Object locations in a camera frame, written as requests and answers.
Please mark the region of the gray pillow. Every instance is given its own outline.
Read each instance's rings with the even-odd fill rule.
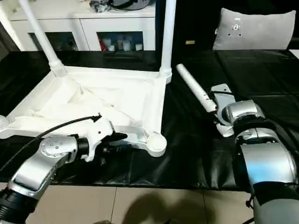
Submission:
[[[292,38],[296,11],[246,15],[221,9],[213,50],[286,49]]]

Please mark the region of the white cabinet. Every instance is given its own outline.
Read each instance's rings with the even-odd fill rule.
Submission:
[[[112,9],[103,13],[93,12],[88,2],[79,0],[36,0],[30,6],[55,50],[102,50],[107,42],[115,50],[123,50],[122,40],[132,51],[136,45],[137,50],[155,50],[155,4],[141,10]],[[17,8],[9,20],[22,49],[40,49],[21,8]],[[105,39],[105,44],[100,44],[100,39]]]
[[[79,19],[39,20],[55,50],[89,50]],[[41,50],[27,20],[12,21],[26,51]]]
[[[116,45],[116,50],[122,40],[129,41],[130,50],[136,50],[137,44],[143,50],[155,50],[155,18],[81,19],[81,23],[90,50],[102,50],[101,39]]]

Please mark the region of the black leather mat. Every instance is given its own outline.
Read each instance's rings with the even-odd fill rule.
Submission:
[[[133,70],[158,70],[154,52],[103,54],[62,52],[66,65]],[[227,83],[238,100],[252,98],[274,120],[283,121],[278,132],[299,161],[299,60],[288,51],[202,51],[175,58],[207,90]],[[0,114],[8,113],[48,73],[39,52],[12,53],[0,63]],[[178,189],[230,189],[235,184],[233,138],[222,138],[200,103],[173,70],[166,87],[163,134],[168,147],[164,156],[153,158],[143,150],[129,150],[106,158],[83,161],[60,169],[54,183]],[[30,138],[14,136],[0,140],[0,166]],[[38,143],[22,152],[0,174],[7,181],[18,166],[37,150]]]

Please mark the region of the white pole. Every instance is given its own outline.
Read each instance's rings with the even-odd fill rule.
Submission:
[[[11,8],[9,7],[9,1],[0,1],[0,22],[2,23],[3,27],[10,35],[11,39],[15,42],[18,48],[21,51],[24,51],[25,48],[23,47],[18,35],[16,34],[11,22],[9,20],[9,15],[11,14]]]
[[[171,55],[172,55],[174,22],[175,22],[175,15],[176,15],[176,4],[177,4],[177,0],[166,0],[162,61],[161,61],[161,68],[159,72],[161,77],[171,78],[172,76]]]
[[[43,51],[45,52],[49,65],[51,70],[55,73],[56,76],[65,76],[66,70],[64,68],[64,65],[62,62],[58,59],[54,49],[52,48],[52,45],[50,44],[46,34],[42,30],[39,22],[35,18],[30,6],[28,0],[19,0],[19,3],[21,7],[24,10],[24,13],[26,14],[29,22],[31,23],[31,26],[34,30],[34,33],[43,48]]]
[[[187,83],[190,90],[196,96],[196,98],[200,101],[201,105],[205,108],[207,112],[214,112],[217,109],[216,103],[209,98],[207,93],[203,90],[203,88],[196,82],[193,76],[189,73],[189,71],[185,68],[183,64],[177,65],[177,70],[183,80]]]

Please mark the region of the tiled floor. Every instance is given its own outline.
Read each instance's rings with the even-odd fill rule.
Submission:
[[[241,224],[253,217],[241,192],[51,186],[27,224]]]

